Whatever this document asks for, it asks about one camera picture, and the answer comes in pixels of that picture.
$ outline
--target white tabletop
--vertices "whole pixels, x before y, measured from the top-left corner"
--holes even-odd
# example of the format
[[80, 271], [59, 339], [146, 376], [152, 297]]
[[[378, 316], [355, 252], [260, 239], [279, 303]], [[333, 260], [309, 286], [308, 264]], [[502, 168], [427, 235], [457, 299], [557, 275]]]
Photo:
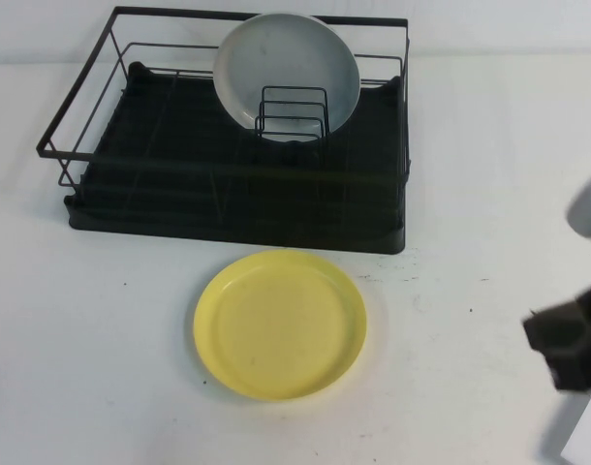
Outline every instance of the white tabletop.
[[591, 177], [591, 55], [410, 67], [407, 249], [315, 252], [364, 295], [364, 351], [261, 403], [190, 357], [184, 323], [263, 248], [72, 230], [34, 147], [79, 66], [0, 66], [0, 465], [556, 463], [570, 401], [521, 320], [591, 285], [564, 218]]

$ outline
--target plate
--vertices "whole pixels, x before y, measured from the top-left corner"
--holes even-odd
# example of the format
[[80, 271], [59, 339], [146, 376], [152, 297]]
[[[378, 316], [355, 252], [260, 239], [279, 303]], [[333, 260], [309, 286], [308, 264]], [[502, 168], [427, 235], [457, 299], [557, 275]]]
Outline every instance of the plate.
[[[303, 15], [244, 21], [220, 45], [213, 75], [222, 105], [244, 128], [255, 129], [264, 97], [263, 136], [270, 140], [312, 140], [324, 129], [336, 131], [356, 108], [360, 93], [358, 65], [347, 45], [325, 23]], [[265, 86], [298, 88], [264, 92]], [[319, 88], [327, 92], [327, 126]]]
[[354, 363], [366, 334], [364, 302], [334, 264], [292, 250], [227, 266], [197, 305], [202, 362], [235, 392], [287, 400], [323, 389]]

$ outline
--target yellow plate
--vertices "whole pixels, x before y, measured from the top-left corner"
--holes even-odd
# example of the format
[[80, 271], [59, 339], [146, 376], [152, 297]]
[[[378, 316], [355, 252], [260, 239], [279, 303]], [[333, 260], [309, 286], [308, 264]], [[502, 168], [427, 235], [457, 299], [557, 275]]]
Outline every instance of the yellow plate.
[[227, 266], [197, 305], [201, 360], [222, 383], [262, 400], [311, 394], [352, 365], [366, 334], [364, 302], [332, 263], [293, 250]]

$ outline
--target black dish rack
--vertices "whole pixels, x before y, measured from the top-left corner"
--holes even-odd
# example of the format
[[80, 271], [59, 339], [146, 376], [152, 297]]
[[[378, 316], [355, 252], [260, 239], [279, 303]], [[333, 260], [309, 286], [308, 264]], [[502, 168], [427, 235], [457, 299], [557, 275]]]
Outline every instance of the black dish rack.
[[[130, 32], [149, 30], [145, 25], [150, 19], [169, 18], [215, 21], [212, 30], [224, 26], [228, 31], [252, 16], [114, 9], [37, 146], [41, 157], [58, 160], [59, 185], [74, 190], [65, 197], [70, 225], [277, 246], [402, 251], [410, 167], [407, 20], [319, 16], [335, 28], [398, 28], [404, 31], [405, 44], [397, 46], [403, 54], [357, 53], [358, 60], [390, 63], [396, 73], [365, 77], [358, 106], [339, 130], [327, 133], [323, 106], [318, 135], [309, 135], [309, 141], [278, 142], [263, 138], [264, 121], [271, 117], [263, 103], [255, 130], [242, 129], [228, 116], [215, 93], [210, 66], [148, 65], [164, 59], [156, 58], [156, 50], [168, 51], [169, 62], [189, 63], [178, 53], [215, 53], [219, 39], [208, 45], [143, 42]], [[128, 21], [124, 26], [130, 18], [142, 19], [140, 28], [123, 29], [123, 41], [114, 32], [122, 18]], [[187, 28], [184, 32], [195, 35]], [[111, 43], [111, 53], [105, 51], [106, 43]], [[139, 50], [148, 51], [149, 58], [135, 59], [132, 52]], [[102, 83], [99, 87], [87, 83], [92, 73]], [[66, 118], [72, 121], [65, 124]], [[72, 148], [62, 149], [61, 144]]]

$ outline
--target white wall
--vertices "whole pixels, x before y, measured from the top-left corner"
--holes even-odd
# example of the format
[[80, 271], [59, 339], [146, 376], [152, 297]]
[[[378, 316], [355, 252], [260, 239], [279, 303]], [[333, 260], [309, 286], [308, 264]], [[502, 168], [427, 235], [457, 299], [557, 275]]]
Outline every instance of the white wall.
[[[0, 63], [83, 61], [121, 0], [0, 0]], [[591, 0], [136, 0], [140, 6], [411, 20], [413, 53], [591, 50]]]

